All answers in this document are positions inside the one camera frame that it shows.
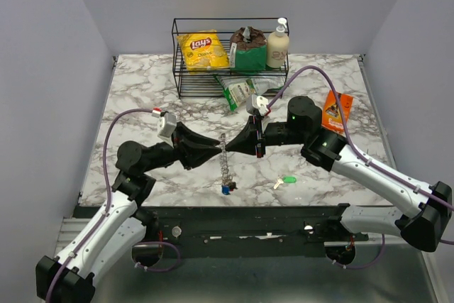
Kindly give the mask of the blue key tag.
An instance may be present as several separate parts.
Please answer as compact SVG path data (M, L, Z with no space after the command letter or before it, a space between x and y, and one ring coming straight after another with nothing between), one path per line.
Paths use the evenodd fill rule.
M221 187L221 192L222 192L222 194L224 194L224 195L229 195L229 194L230 194L230 188L229 188L228 186L224 186L224 185L223 185L223 186Z

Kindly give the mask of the silver keyring disc with rings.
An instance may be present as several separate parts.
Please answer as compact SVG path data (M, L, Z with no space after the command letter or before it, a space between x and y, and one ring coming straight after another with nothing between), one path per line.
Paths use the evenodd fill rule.
M222 133L219 136L219 147L221 148L221 155L220 155L220 167L221 167L221 178L223 185L228 185L232 182L232 176L230 174L229 166L228 166L228 156L226 151L226 134Z

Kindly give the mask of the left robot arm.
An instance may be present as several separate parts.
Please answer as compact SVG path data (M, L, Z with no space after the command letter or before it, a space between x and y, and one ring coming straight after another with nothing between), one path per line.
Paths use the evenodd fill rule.
M36 265L37 296L46 302L90 302L102 277L124 253L156 237L155 218L141 207L156 183L148 171L176 161L190 170L219 153L218 140L199 135L181 122L153 146L122 143L117 152L119 173L107 187L106 201L72 242Z

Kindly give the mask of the black key tag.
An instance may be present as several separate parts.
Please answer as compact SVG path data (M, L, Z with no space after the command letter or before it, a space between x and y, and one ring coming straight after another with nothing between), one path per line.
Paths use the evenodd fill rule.
M229 190L230 190L230 191L233 191L233 190L235 190L235 189L237 188L235 182L230 182L230 183L228 184L228 186L229 186Z

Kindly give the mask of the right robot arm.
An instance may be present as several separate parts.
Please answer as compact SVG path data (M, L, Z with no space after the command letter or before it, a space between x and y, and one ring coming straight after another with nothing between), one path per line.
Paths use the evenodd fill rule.
M228 152L261 158L270 146L300 145L308 163L354 180L391 203L390 207L348 206L326 223L332 239L372 232L400 236L425 252L437 249L453 210L451 187L415 180L371 158L346 137L324 128L322 110L306 96L289 100L285 122L268 122L266 106L264 97L248 99L248 121L226 145Z

